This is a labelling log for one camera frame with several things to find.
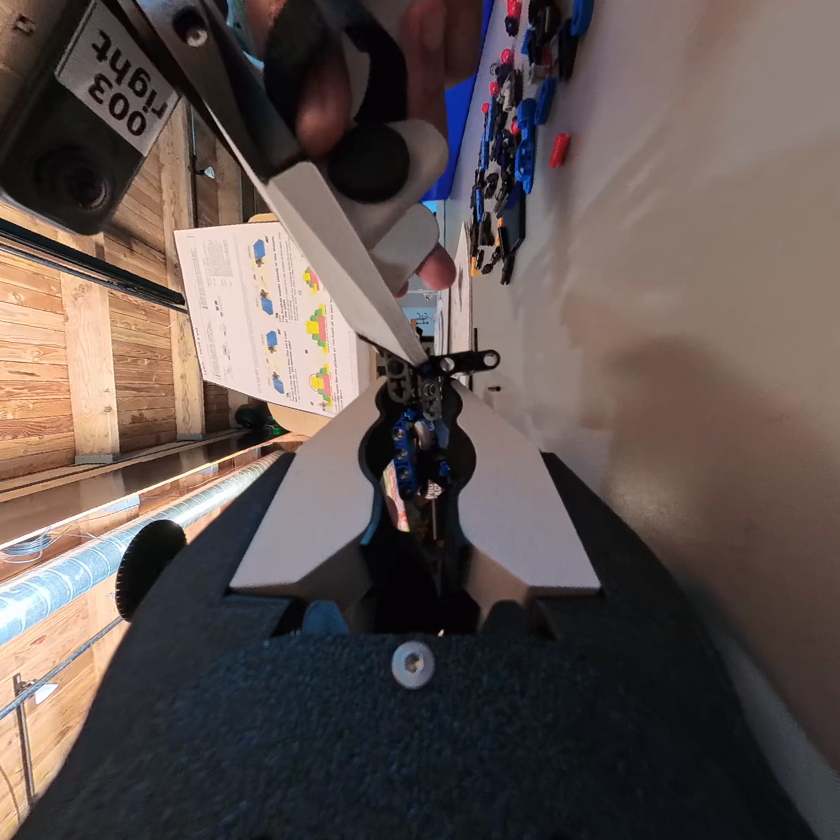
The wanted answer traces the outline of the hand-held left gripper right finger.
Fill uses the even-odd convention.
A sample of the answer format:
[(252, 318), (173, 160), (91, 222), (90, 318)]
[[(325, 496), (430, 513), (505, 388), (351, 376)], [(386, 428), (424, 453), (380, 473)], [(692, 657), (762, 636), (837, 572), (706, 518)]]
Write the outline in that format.
[(469, 546), (463, 588), (478, 627), (499, 602), (524, 610), (539, 598), (589, 597), (601, 583), (537, 446), (455, 382), (457, 427), (475, 467), (457, 498)]

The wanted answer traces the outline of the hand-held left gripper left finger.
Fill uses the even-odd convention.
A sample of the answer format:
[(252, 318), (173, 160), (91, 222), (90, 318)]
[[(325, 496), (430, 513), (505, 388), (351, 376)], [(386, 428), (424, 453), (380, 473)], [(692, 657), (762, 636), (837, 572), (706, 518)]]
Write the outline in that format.
[(295, 454), (229, 589), (333, 602), (352, 631), (374, 631), (394, 566), (394, 527), (366, 442), (382, 419), (374, 380)]

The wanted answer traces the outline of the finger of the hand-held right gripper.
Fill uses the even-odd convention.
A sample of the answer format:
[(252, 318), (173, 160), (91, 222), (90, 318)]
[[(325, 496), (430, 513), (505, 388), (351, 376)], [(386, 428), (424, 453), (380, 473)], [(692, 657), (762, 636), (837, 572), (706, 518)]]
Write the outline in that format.
[(310, 162), (251, 182), (312, 267), (353, 332), (412, 366), (427, 358), (369, 251)]

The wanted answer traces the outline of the small lego assembly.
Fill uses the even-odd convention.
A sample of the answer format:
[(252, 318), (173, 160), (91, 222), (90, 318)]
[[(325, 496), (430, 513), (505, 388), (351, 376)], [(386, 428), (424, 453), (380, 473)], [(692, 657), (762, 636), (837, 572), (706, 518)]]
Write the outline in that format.
[(455, 418), (452, 385), (461, 375), (493, 371), (500, 361), (496, 350), (432, 355), (418, 366), (385, 354), (386, 393), (398, 409), (391, 429), (392, 464), (403, 501), (425, 497), (431, 486), (449, 488), (449, 432)]

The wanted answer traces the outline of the black flat lego panel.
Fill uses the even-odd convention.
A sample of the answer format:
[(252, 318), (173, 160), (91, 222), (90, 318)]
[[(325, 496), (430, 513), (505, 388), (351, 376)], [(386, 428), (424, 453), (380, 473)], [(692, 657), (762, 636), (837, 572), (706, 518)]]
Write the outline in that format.
[(498, 217), (498, 239), (501, 256), (507, 259), (513, 255), (526, 237), (527, 194), (521, 184), (516, 184), (500, 210)]

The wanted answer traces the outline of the pile of small lego pins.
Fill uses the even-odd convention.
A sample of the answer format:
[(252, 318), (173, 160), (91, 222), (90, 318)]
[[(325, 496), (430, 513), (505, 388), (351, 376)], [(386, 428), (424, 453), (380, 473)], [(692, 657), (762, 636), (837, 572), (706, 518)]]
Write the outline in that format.
[(465, 222), (469, 275), (500, 268), (510, 284), (518, 250), (502, 258), (498, 217), (516, 184), (530, 196), (538, 169), (538, 140), (560, 87), (570, 81), (593, 1), (506, 2), (505, 42), (486, 74), (487, 97)]

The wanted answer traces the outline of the person's right hand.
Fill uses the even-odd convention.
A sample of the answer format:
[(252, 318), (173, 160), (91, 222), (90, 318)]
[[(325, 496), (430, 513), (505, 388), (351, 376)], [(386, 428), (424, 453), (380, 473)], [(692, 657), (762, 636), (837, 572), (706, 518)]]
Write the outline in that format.
[[(448, 137), (445, 94), (470, 77), (480, 57), (482, 2), (415, 1), (405, 11), (397, 41), (406, 62), (409, 119)], [(308, 69), (295, 119), (307, 156), (319, 161), (351, 125), (351, 88), (343, 49), (328, 43)]]

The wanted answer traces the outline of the instruction sheet board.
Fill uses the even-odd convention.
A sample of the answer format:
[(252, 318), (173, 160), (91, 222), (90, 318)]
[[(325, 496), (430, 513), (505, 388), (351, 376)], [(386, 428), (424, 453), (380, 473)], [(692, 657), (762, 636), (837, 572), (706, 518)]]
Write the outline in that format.
[(317, 417), (371, 384), (371, 352), (273, 216), (174, 233), (206, 382)]

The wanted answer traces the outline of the blue plastic bin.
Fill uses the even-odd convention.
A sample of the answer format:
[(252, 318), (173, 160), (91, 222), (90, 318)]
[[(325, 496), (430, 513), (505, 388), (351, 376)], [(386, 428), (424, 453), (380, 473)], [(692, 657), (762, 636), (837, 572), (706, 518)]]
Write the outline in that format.
[(494, 2), (424, 2), (423, 5), (429, 12), (423, 19), (423, 45), (429, 56), (439, 58), (440, 76), (445, 84), (448, 136), (448, 162), (444, 173), (422, 198), (423, 203), (428, 203), (450, 197)]

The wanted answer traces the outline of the silver ventilation duct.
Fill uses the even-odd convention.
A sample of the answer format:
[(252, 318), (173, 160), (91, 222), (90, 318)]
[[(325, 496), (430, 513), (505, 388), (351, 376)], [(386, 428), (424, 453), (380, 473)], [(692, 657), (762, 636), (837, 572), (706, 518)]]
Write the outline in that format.
[(173, 522), (182, 529), (241, 496), (285, 453), (278, 450), (234, 470), (177, 502), (106, 532), (1, 585), (1, 645), (46, 620), (107, 580), (134, 537), (152, 522)]

